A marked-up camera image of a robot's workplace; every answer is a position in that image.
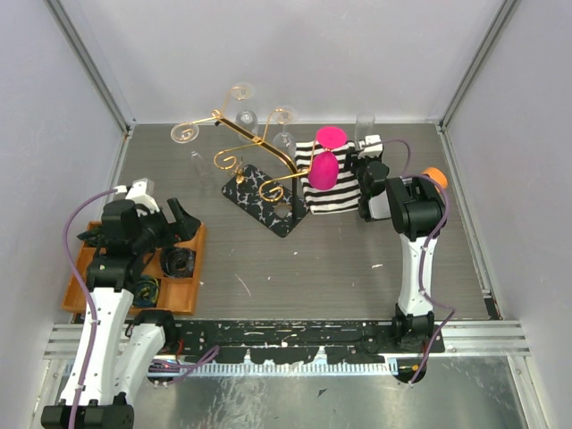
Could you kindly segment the clear stemmed wine glass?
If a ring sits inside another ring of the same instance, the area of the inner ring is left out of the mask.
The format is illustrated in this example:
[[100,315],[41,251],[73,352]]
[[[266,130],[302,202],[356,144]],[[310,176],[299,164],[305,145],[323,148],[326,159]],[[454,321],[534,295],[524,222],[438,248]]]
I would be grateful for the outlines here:
[[296,153],[296,138],[290,132],[289,126],[298,118],[296,110],[287,105],[277,107],[272,113],[272,119],[281,127],[273,138],[273,145],[291,158]]

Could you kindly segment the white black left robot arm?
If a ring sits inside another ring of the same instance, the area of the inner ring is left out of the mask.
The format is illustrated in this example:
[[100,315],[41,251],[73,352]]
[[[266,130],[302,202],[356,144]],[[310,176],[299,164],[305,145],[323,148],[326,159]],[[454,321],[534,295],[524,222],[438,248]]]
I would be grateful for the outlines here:
[[59,402],[42,411],[43,427],[133,427],[134,399],[153,358],[179,343],[172,312],[147,309],[135,317],[125,351],[119,350],[137,283],[158,249],[192,240],[201,226],[177,198],[167,204],[173,222],[132,198],[105,205],[92,262],[84,274],[73,273],[87,303],[80,343]]

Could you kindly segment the tall clear champagne flute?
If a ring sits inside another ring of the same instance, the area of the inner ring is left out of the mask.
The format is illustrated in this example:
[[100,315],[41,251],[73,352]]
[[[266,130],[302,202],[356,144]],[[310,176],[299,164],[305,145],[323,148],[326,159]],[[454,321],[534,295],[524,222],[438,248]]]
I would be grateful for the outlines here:
[[369,112],[363,112],[357,115],[354,126],[354,141],[358,143],[364,140],[366,136],[373,133],[375,124],[375,116]]

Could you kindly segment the pink plastic wine glass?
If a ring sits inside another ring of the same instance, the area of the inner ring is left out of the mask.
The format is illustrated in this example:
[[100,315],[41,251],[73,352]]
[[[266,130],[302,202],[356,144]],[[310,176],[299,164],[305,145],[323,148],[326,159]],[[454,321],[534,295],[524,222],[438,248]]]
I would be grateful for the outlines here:
[[347,135],[341,128],[325,126],[317,131],[315,147],[320,146],[323,151],[313,156],[309,168],[307,177],[313,188],[329,190],[335,186],[339,174],[339,161],[333,150],[343,147],[346,141]]

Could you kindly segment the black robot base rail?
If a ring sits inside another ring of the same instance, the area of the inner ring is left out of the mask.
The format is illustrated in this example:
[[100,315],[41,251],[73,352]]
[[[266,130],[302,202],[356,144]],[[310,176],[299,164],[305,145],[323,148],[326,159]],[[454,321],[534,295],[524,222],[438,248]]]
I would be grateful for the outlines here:
[[215,361],[256,365],[308,364],[325,353],[326,363],[382,363],[385,354],[423,353],[427,340],[395,340],[388,322],[374,320],[177,320],[178,340],[160,350],[184,363],[213,346]]

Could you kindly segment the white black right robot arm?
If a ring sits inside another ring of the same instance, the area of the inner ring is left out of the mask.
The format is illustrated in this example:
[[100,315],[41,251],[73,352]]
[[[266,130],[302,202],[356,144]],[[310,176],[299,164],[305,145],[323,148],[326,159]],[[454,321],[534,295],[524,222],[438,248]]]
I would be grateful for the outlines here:
[[411,178],[391,178],[380,154],[367,156],[352,148],[345,166],[357,179],[358,214],[367,221],[389,219],[400,237],[401,289],[391,320],[391,338],[397,349],[410,352],[431,338],[434,329],[431,292],[433,252],[446,223],[442,191],[445,174],[429,167]]

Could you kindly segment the gold wine glass rack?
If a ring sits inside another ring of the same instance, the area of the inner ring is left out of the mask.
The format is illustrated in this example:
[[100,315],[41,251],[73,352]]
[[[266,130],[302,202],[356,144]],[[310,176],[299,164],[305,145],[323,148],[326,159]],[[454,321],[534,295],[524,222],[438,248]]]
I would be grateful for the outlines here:
[[[280,238],[285,238],[300,224],[309,213],[309,208],[298,193],[298,179],[306,177],[312,167],[299,168],[292,156],[266,141],[266,135],[259,135],[250,125],[238,119],[225,116],[225,107],[231,99],[239,102],[255,95],[254,88],[247,83],[238,83],[227,92],[223,106],[214,109],[206,118],[191,122],[181,122],[171,129],[171,139],[178,144],[190,143],[199,134],[199,125],[213,122],[234,131],[245,140],[241,146],[226,148],[213,158],[216,168],[232,174],[222,193],[234,205],[261,223],[267,230]],[[238,158],[241,150],[260,148],[283,163],[289,173],[277,179],[271,178],[252,164],[244,165]]]

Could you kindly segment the orange plastic wine glass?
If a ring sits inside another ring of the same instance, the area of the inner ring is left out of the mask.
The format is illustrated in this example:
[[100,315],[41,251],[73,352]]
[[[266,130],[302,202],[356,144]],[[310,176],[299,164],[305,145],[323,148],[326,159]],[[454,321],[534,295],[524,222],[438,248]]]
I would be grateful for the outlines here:
[[449,186],[448,179],[440,169],[436,167],[428,167],[424,170],[424,174],[430,177],[435,182],[437,182],[443,189],[448,188]]

